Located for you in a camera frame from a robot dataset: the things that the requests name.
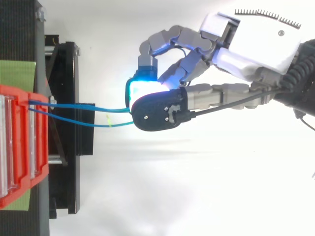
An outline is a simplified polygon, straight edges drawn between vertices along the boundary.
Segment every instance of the robotic hand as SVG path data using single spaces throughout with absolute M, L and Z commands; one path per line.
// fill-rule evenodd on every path
M 136 100 L 130 107 L 134 124 L 145 131 L 171 129 L 199 115 L 254 109 L 271 99 L 293 107 L 297 118 L 315 116 L 315 41 L 301 44 L 300 27 L 271 12 L 235 10 L 209 14 L 199 32 L 173 26 L 150 36 L 141 44 L 138 70 L 127 82 L 126 105 L 134 81 L 158 81 L 169 90 Z M 190 53 L 157 78 L 155 57 L 173 48 Z M 211 65 L 251 85 L 189 86 Z

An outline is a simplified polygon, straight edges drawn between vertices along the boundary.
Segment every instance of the serrated edge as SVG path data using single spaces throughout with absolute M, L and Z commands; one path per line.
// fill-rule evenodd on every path
M 235 9 L 235 15 L 256 15 L 257 10 Z
M 266 17 L 269 17 L 269 18 L 272 18 L 275 20 L 277 20 L 279 18 L 279 14 L 271 12 L 271 11 L 261 10 L 261 9 L 257 10 L 257 15 L 266 16 Z
M 262 10 L 262 9 L 258 9 L 258 10 L 252 10 L 252 9 L 235 9 L 235 15 L 252 15 L 252 16 L 265 16 L 277 21 L 280 21 L 284 24 L 287 24 L 289 26 L 292 26 L 296 29 L 300 29 L 301 28 L 301 24 L 299 24 L 298 22 L 295 21 L 291 21 L 288 18 L 285 17 L 280 17 L 279 19 L 279 14 L 271 12 L 271 11 L 266 11 L 266 10 Z
M 298 30 L 299 30 L 300 27 L 302 26 L 302 25 L 299 24 L 298 22 L 289 20 L 288 18 L 285 18 L 285 17 L 280 17 L 279 21 L 282 22 L 282 23 L 285 23 L 285 24 L 287 24 L 287 25 L 289 25 L 289 26 L 292 26 L 292 27 L 294 27 L 294 28 L 296 28 L 296 29 L 298 29 Z

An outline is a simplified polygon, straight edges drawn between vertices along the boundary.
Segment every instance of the black metal frame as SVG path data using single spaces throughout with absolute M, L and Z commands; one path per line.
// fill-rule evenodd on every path
M 55 46 L 46 56 L 46 75 L 58 103 L 78 103 L 77 46 L 66 42 Z M 54 109 L 52 113 L 69 119 L 94 123 L 95 113 L 74 109 Z M 49 154 L 60 155 L 62 165 L 49 166 L 50 218 L 56 209 L 67 208 L 69 214 L 80 209 L 80 155 L 93 153 L 94 128 L 50 118 Z

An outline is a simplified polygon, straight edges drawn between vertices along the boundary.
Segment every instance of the metal rod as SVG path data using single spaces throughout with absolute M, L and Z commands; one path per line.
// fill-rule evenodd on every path
M 62 160 L 59 155 L 49 155 L 49 165 L 62 165 Z
M 54 51 L 54 46 L 45 46 L 45 56 L 51 56 Z

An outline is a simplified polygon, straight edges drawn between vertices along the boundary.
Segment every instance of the yellow tape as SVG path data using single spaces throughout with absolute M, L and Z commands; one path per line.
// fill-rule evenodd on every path
M 106 115 L 106 117 L 107 117 L 107 122 L 109 124 L 109 127 L 112 127 L 112 121 L 110 120 L 109 115 Z

